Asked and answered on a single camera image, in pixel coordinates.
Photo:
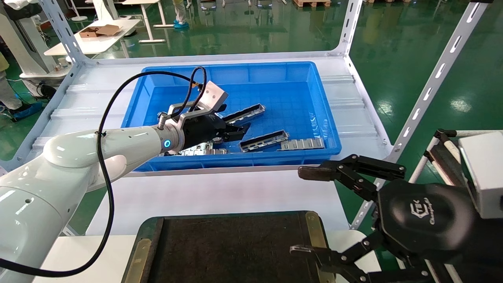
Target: white machine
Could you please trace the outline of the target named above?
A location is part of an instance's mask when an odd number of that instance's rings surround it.
[[[16,5],[13,9],[18,10],[24,7]],[[45,56],[47,47],[44,39],[40,36],[39,27],[34,24],[31,18],[19,19],[13,21],[7,15],[3,5],[0,5],[0,37],[9,47],[19,64],[23,79],[27,88],[33,95],[37,95],[36,87],[40,82],[59,86],[60,82],[66,77],[70,68],[58,69],[54,57]]]

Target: robotic arm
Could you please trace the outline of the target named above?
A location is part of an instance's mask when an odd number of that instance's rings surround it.
[[[503,220],[482,218],[467,188],[411,184],[403,180],[405,170],[402,165],[357,155],[324,161],[318,167],[299,167],[302,179],[337,180],[361,198],[374,201],[374,232],[342,253],[303,245],[290,247],[290,253],[311,257],[320,270],[338,273],[351,283],[431,281],[425,260],[440,268],[444,263],[500,268]],[[359,173],[389,182],[377,191]],[[409,268],[364,273],[355,265],[381,246]]]
[[[131,172],[149,159],[220,137],[240,140],[243,127],[226,124],[223,111],[227,93],[212,82],[194,111],[166,119],[181,105],[172,105],[159,124],[107,130],[102,152],[111,181]],[[52,244],[75,212],[84,194],[105,185],[98,163],[94,130],[52,138],[43,153],[0,177],[0,258],[40,267]],[[33,277],[0,268],[2,282],[31,282]]]

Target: white panel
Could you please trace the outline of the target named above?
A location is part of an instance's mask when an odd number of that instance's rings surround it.
[[[347,230],[333,182],[302,180],[297,170],[122,178],[113,183],[113,235],[131,235],[151,217],[312,210],[327,231]],[[102,235],[108,197],[86,235]]]

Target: cardboard box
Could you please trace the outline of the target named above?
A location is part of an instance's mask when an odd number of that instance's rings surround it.
[[[81,38],[115,35],[121,30],[118,26],[87,27],[79,32]]]

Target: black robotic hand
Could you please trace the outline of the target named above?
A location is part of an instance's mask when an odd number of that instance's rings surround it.
[[[294,246],[291,253],[316,256],[318,266],[339,273],[350,282],[402,282],[431,280],[424,260],[501,266],[499,244],[503,223],[482,219],[466,188],[445,184],[410,184],[403,180],[405,167],[351,155],[325,161],[318,167],[300,167],[306,180],[333,181],[361,198],[374,201],[375,232],[343,253],[329,249]],[[390,181],[377,191],[360,174]],[[365,274],[354,262],[383,246],[411,266],[401,271]]]

